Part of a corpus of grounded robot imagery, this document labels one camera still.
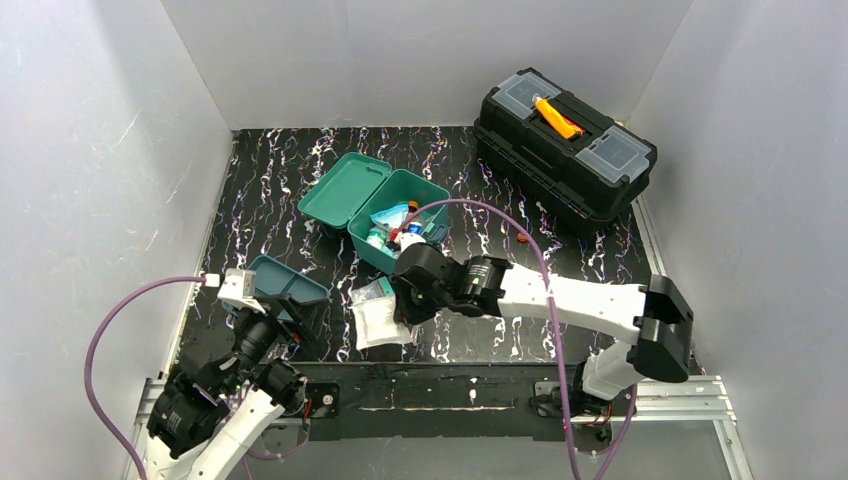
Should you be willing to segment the white plastic bottle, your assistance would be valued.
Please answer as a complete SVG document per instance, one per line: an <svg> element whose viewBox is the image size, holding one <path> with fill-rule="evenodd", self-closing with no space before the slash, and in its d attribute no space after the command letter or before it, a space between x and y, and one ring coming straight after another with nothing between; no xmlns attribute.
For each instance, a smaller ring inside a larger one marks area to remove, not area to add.
<svg viewBox="0 0 848 480"><path fill-rule="evenodd" d="M375 249L391 252L387 246L389 234L380 227L372 227L366 236L366 243Z"/></svg>

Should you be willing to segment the blue cotton swab pouch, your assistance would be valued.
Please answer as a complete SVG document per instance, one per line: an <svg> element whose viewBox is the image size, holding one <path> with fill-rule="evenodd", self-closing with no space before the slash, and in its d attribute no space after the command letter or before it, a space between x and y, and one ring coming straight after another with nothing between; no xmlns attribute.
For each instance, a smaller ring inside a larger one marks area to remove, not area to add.
<svg viewBox="0 0 848 480"><path fill-rule="evenodd" d="M376 227L392 232L403 224L408 213L409 205L401 203L371 214L370 219Z"/></svg>

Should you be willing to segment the zip bag teal header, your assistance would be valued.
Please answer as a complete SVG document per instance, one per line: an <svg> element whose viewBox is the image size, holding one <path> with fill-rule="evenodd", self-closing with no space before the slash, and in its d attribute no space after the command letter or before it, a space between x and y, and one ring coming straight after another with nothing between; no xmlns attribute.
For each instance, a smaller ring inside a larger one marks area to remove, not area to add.
<svg viewBox="0 0 848 480"><path fill-rule="evenodd" d="M353 289L350 292L350 299L353 304L358 304L384 297L393 297L394 295L395 292L389 278L383 276L365 286Z"/></svg>

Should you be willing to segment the small blue capped bottle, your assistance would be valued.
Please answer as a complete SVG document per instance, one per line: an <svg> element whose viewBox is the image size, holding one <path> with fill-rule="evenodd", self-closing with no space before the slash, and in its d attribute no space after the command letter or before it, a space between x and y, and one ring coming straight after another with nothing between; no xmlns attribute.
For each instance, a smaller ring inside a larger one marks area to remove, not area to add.
<svg viewBox="0 0 848 480"><path fill-rule="evenodd" d="M423 234L423 226L417 220L409 222L404 229L404 233L416 237L421 237Z"/></svg>

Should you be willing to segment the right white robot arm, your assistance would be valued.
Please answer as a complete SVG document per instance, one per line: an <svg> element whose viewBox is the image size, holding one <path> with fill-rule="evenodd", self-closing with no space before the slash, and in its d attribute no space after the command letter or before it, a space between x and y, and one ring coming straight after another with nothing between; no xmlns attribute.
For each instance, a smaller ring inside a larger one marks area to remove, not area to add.
<svg viewBox="0 0 848 480"><path fill-rule="evenodd" d="M458 262L414 244L401 252L389 280L396 317L409 325L450 310L469 318L546 318L613 337L615 344L587 360L573 383L599 400L610 401L643 379L689 378L694 313L667 276L645 284L593 283L491 256Z"/></svg>

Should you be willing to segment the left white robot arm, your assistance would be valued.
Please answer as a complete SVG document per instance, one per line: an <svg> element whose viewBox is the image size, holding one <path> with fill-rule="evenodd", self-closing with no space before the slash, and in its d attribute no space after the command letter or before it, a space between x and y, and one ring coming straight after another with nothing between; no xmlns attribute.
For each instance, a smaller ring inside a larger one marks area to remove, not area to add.
<svg viewBox="0 0 848 480"><path fill-rule="evenodd" d="M313 340L306 322L328 302L286 293L232 300L230 351L194 373L178 371L156 399L140 478L224 479L274 420L290 416L307 427L313 407L307 376L266 356L282 341Z"/></svg>

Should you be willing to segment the white gauze pad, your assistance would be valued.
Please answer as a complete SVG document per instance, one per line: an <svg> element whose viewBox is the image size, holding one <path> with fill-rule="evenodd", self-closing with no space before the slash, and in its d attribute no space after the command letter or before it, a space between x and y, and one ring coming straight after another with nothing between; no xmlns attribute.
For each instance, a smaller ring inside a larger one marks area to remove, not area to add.
<svg viewBox="0 0 848 480"><path fill-rule="evenodd" d="M355 303L351 306L356 326L356 349L359 351L413 342L412 330L395 321L396 298L382 298Z"/></svg>

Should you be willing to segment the green medicine box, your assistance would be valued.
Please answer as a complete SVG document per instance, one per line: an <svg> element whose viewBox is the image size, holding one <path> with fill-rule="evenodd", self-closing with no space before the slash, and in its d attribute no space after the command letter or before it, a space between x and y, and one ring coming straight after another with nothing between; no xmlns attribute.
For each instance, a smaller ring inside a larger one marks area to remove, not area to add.
<svg viewBox="0 0 848 480"><path fill-rule="evenodd" d="M367 242L375 227L372 217L410 201L427 205L450 197L448 190L411 171L349 152L306 193L298 210L329 229L347 232L362 261L390 274L396 255Z"/></svg>

